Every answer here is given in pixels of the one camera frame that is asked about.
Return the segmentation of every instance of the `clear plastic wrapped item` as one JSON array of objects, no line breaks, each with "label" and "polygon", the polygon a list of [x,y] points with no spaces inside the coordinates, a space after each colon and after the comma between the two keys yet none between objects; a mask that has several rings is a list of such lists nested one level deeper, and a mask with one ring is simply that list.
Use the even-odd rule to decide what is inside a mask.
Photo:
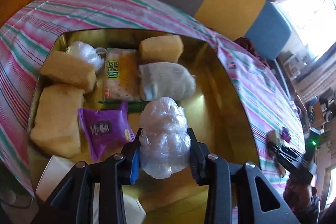
[{"label": "clear plastic wrapped item", "polygon": [[104,66],[104,58],[100,57],[99,54],[106,52],[107,50],[104,48],[93,48],[82,41],[74,41],[66,50],[66,53],[94,66],[96,72]]},{"label": "clear plastic wrapped item", "polygon": [[184,109],[169,97],[146,105],[140,117],[142,169],[155,179],[165,179],[189,165],[190,137]]}]

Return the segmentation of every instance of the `purple snack package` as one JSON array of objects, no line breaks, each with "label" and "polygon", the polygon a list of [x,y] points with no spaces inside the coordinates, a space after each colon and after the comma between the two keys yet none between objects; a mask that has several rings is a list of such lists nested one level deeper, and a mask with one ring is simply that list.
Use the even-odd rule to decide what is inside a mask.
[{"label": "purple snack package", "polygon": [[291,141],[291,136],[289,135],[289,131],[285,127],[282,128],[282,132],[281,132],[280,136],[284,141],[286,141],[288,143]]},{"label": "purple snack package", "polygon": [[94,161],[99,160],[107,145],[117,148],[134,141],[134,134],[127,122],[126,101],[121,102],[120,109],[114,110],[80,108],[78,115]]}]

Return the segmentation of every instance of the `person's hand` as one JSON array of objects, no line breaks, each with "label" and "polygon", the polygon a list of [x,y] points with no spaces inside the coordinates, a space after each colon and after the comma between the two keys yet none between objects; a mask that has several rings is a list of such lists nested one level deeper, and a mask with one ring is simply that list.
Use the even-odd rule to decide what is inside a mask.
[{"label": "person's hand", "polygon": [[283,198],[290,208],[295,211],[307,208],[311,204],[311,186],[294,183],[289,176]]}]

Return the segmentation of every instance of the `yellow cushion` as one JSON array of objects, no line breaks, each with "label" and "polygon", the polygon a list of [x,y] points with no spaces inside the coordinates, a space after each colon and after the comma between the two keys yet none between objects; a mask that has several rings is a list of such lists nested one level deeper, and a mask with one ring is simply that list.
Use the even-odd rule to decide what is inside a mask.
[{"label": "yellow cushion", "polygon": [[266,0],[203,0],[195,18],[231,40],[243,37]]}]

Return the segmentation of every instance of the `plastic bag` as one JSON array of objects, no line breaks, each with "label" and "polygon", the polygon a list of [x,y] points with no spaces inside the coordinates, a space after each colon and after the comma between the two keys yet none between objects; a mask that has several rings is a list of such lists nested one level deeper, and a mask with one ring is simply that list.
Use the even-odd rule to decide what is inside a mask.
[{"label": "plastic bag", "polygon": [[176,101],[195,94],[196,82],[189,71],[176,63],[158,62],[139,66],[141,99],[170,97]]},{"label": "plastic bag", "polygon": [[98,161],[109,145],[111,150],[134,141],[134,134],[127,122],[127,102],[120,109],[96,111],[78,109],[79,122],[90,146],[91,158]]},{"label": "plastic bag", "polygon": [[189,165],[187,119],[172,98],[161,97],[146,105],[140,127],[140,163],[148,175],[165,179]]},{"label": "plastic bag", "polygon": [[104,48],[93,48],[89,44],[83,43],[82,41],[74,41],[70,46],[67,47],[66,50],[66,53],[71,54],[94,66],[95,72],[104,66],[104,58],[100,57],[99,54],[106,52],[107,50]]}]

